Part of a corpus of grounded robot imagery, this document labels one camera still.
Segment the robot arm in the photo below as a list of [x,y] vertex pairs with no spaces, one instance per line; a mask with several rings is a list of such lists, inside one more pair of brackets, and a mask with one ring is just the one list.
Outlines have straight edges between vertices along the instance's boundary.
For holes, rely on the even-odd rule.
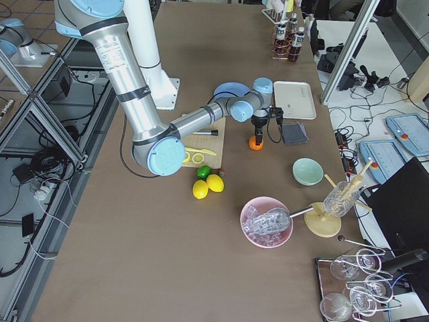
[[261,77],[242,97],[215,99],[166,123],[138,58],[143,50],[158,49],[147,1],[55,1],[54,12],[58,33],[93,45],[133,128],[133,159],[155,175],[169,176],[182,167],[183,137],[225,116],[244,122],[271,103],[273,83]]

